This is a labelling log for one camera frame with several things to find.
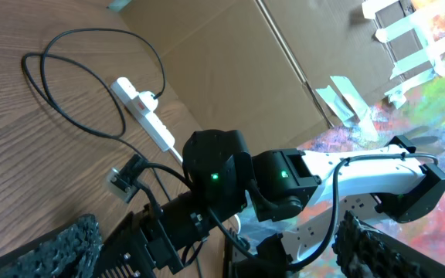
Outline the white charger plug adapter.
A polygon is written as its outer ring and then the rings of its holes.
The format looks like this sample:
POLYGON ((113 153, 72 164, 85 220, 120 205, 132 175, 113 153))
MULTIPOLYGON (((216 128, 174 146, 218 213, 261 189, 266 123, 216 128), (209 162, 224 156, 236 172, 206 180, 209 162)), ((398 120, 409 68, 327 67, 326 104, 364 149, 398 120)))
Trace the white charger plug adapter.
POLYGON ((134 104, 142 114, 147 114, 156 110, 158 100, 151 91, 143 91, 135 97, 134 104))

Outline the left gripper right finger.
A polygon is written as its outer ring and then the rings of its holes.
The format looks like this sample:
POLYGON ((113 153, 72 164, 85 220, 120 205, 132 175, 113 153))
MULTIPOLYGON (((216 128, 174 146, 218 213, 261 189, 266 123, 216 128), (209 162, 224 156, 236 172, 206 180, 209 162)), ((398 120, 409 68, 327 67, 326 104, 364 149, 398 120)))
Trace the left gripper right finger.
POLYGON ((332 244, 346 277, 445 278, 445 265, 347 211, 332 244))

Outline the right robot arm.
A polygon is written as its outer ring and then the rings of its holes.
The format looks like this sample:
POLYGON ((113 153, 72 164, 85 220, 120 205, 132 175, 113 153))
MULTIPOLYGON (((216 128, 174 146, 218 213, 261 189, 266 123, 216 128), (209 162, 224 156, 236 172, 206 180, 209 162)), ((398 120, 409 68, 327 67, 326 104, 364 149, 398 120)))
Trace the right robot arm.
POLYGON ((431 154, 404 136, 373 151, 321 153, 296 148, 248 152, 239 131, 196 131, 175 177, 187 192, 160 205, 155 198, 128 214, 107 238, 95 277, 177 273, 199 254, 214 228, 252 205, 259 221, 291 219, 329 200, 330 209, 290 232, 267 237, 250 253, 226 232, 226 277, 290 277, 327 248, 349 277, 428 277, 441 264, 373 228, 412 222, 433 211, 445 173, 431 154))

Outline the white power strip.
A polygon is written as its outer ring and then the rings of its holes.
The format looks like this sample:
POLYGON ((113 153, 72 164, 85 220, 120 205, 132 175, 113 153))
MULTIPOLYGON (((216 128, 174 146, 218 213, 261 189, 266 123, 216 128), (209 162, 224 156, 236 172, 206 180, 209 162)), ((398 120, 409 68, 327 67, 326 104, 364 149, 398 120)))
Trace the white power strip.
POLYGON ((175 138, 161 122, 155 112, 142 114, 134 104, 135 97, 140 93, 126 77, 120 77, 111 84, 111 89, 120 98, 127 110, 144 128, 161 151, 169 151, 174 147, 175 138))

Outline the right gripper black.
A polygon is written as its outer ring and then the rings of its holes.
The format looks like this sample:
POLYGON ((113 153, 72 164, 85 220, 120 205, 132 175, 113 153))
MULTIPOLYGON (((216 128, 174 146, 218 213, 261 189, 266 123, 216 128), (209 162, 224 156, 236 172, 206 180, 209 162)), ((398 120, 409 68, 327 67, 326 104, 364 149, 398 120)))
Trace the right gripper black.
POLYGON ((176 274, 195 261, 200 249, 192 256, 188 251, 205 242, 210 229, 207 212, 165 210, 158 218, 131 213, 104 243, 92 276, 154 277, 165 267, 176 274))

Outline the brown cardboard backdrop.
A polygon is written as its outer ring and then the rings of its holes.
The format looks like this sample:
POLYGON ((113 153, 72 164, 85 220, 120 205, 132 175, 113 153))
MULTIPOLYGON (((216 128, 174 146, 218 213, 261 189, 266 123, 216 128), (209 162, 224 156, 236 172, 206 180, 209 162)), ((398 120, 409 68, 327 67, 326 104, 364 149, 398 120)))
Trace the brown cardboard backdrop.
POLYGON ((254 154, 296 147, 339 124, 316 94, 349 78, 368 104, 428 70, 393 76, 421 49, 414 31, 390 43, 377 29, 408 13, 396 2, 376 19, 361 0, 132 0, 111 4, 155 47, 153 60, 204 129, 238 130, 254 154))

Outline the colourful painted backdrop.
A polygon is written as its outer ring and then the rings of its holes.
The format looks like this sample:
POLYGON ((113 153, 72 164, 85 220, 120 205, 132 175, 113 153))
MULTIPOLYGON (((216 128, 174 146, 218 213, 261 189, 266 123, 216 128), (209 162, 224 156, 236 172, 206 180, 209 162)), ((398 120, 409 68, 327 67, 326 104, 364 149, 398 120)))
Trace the colourful painted backdrop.
MULTIPOLYGON (((403 133, 437 138, 436 152, 445 170, 445 76, 420 85, 409 80, 431 70, 426 62, 397 73, 399 61, 420 51, 428 38, 445 37, 445 12, 390 42, 379 29, 420 10, 422 1, 394 2, 366 18, 359 0, 242 0, 238 30, 249 48, 244 90, 247 112, 241 131, 254 154, 279 147, 355 150, 375 146, 368 131, 342 127, 313 90, 330 86, 333 76, 349 78, 372 109, 380 141, 403 133)), ((397 229, 413 247, 445 263, 445 195, 424 219, 397 229)))

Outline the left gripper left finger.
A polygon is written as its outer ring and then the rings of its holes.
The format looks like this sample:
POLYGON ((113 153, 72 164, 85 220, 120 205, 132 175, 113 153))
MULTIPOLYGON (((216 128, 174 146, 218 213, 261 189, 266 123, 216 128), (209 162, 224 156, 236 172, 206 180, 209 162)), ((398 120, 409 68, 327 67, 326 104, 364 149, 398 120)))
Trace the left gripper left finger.
POLYGON ((102 248, 94 215, 40 236, 0 257, 0 277, 92 277, 102 248))

